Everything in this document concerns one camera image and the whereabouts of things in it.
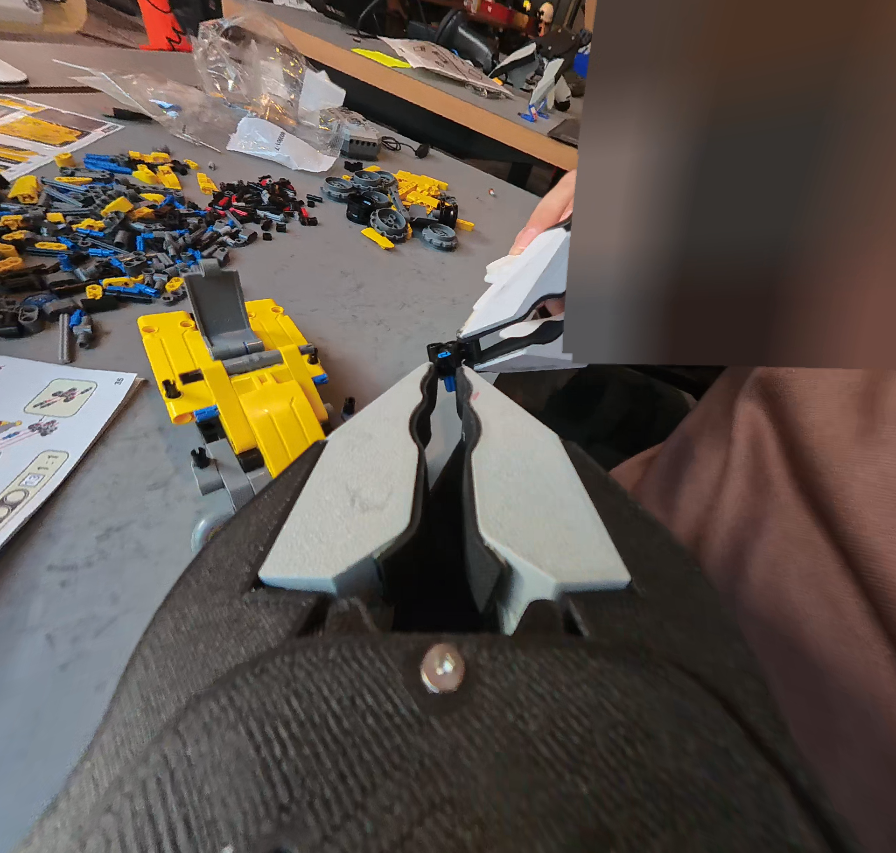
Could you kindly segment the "group of grey toothed wheels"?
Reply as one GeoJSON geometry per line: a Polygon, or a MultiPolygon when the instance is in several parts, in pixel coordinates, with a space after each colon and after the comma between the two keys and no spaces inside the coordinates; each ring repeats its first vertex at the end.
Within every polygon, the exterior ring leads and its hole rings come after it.
{"type": "Polygon", "coordinates": [[[459,245],[457,230],[435,223],[416,228],[411,225],[398,197],[394,173],[371,167],[351,175],[331,175],[323,180],[320,191],[325,200],[344,208],[349,222],[362,230],[371,227],[396,245],[412,238],[440,252],[452,252],[459,245]]]}

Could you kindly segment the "instruction booklet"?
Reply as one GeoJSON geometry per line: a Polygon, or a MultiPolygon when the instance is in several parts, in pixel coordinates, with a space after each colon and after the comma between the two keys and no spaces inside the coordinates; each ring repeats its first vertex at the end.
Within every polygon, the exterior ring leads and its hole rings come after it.
{"type": "Polygon", "coordinates": [[[131,373],[1,357],[1,546],[50,499],[141,383],[131,373]]]}

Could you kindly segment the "pile of yellow beams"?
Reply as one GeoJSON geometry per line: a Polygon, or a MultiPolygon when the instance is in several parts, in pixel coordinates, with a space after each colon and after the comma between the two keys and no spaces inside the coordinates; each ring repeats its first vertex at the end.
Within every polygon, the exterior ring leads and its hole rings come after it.
{"type": "Polygon", "coordinates": [[[394,174],[398,197],[413,227],[441,224],[452,230],[473,231],[474,222],[460,215],[460,207],[449,185],[429,175],[398,171],[394,174]]]}

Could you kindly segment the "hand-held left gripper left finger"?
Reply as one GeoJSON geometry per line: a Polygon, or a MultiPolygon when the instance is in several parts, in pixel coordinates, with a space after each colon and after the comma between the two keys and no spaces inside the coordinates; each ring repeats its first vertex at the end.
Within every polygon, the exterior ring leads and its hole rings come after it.
{"type": "Polygon", "coordinates": [[[263,585],[347,598],[383,588],[383,560],[420,521],[437,375],[423,364],[326,439],[260,567],[263,585]]]}

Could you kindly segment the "crumpled clear plastic bag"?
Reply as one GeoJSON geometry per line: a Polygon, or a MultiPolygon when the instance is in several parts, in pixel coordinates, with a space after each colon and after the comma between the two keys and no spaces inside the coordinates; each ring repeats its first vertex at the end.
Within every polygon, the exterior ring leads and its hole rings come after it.
{"type": "Polygon", "coordinates": [[[345,92],[314,69],[270,19],[219,19],[190,39],[196,82],[158,73],[100,70],[61,62],[74,80],[106,93],[170,133],[212,149],[242,119],[260,119],[326,156],[342,151],[345,92]]]}

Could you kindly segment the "background wooden table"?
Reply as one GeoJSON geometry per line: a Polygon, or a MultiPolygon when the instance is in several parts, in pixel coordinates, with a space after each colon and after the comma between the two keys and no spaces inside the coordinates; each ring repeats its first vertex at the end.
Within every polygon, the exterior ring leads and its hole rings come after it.
{"type": "Polygon", "coordinates": [[[376,63],[354,50],[391,55],[385,42],[357,41],[351,28],[316,12],[260,0],[220,4],[227,18],[276,23],[294,49],[346,91],[348,108],[381,126],[462,160],[541,163],[559,170],[577,165],[577,149],[549,136],[564,117],[526,122],[520,117],[526,98],[485,98],[449,78],[376,63]]]}

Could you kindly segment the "person's right hand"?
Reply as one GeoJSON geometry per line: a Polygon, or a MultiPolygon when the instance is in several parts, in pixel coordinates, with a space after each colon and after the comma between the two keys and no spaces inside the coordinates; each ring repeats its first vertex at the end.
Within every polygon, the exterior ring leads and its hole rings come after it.
{"type": "Polygon", "coordinates": [[[563,175],[532,211],[529,220],[517,234],[508,254],[517,256],[541,233],[562,224],[573,213],[577,170],[563,175]]]}

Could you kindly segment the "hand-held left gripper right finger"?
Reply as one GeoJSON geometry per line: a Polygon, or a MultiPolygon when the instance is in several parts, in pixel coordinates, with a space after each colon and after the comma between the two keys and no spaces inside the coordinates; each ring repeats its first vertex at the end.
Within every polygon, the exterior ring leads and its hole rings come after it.
{"type": "Polygon", "coordinates": [[[618,591],[631,574],[560,437],[464,366],[466,575],[476,609],[512,635],[530,604],[618,591]]]}

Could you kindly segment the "yellow toy vehicle model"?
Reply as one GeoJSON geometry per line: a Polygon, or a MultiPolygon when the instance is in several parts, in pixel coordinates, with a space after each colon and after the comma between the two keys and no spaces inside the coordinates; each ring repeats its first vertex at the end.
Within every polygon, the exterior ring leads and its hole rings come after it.
{"type": "Polygon", "coordinates": [[[324,402],[318,349],[274,299],[245,300],[236,271],[202,259],[183,276],[185,311],[144,315],[140,338],[170,421],[191,426],[190,453],[211,512],[196,523],[194,554],[354,408],[324,402]]]}

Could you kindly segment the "pile of small building parts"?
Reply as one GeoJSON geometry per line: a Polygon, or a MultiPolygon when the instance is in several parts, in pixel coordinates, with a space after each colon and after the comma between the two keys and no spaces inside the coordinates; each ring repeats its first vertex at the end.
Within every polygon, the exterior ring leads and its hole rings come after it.
{"type": "Polygon", "coordinates": [[[56,175],[2,175],[1,336],[57,329],[64,361],[92,346],[94,315],[176,305],[206,262],[226,268],[292,224],[316,226],[323,202],[285,177],[217,184],[165,151],[56,163],[56,175]]]}

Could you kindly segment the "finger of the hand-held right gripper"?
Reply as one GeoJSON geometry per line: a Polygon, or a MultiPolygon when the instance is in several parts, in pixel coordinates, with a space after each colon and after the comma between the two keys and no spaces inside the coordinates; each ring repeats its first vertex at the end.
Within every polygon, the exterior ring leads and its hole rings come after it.
{"type": "Polygon", "coordinates": [[[566,295],[570,227],[537,235],[517,256],[487,268],[487,290],[460,329],[461,339],[478,339],[522,322],[540,305],[566,295]]]}
{"type": "Polygon", "coordinates": [[[519,374],[568,369],[573,357],[564,351],[565,316],[520,321],[497,331],[497,340],[470,341],[469,367],[479,374],[519,374]]]}

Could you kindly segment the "grey desk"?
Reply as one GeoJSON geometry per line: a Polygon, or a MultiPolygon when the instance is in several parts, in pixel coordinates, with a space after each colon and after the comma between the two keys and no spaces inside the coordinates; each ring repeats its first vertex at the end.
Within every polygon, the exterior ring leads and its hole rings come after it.
{"type": "MultiPolygon", "coordinates": [[[[248,299],[275,299],[318,346],[340,409],[375,399],[454,336],[536,204],[531,194],[442,154],[420,171],[448,182],[474,223],[454,254],[417,240],[387,254],[333,203],[233,254],[248,299]]],[[[152,614],[191,559],[206,513],[189,450],[151,383],[128,306],[101,316],[76,365],[146,379],[60,490],[2,551],[2,851],[60,790],[152,614]]]]}

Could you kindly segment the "white-labelled plastic bag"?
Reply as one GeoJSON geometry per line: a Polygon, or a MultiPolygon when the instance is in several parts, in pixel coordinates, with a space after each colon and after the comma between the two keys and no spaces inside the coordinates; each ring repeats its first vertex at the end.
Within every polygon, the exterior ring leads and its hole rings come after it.
{"type": "Polygon", "coordinates": [[[275,163],[292,171],[330,170],[340,154],[314,145],[264,119],[245,117],[230,134],[227,151],[275,163]]]}

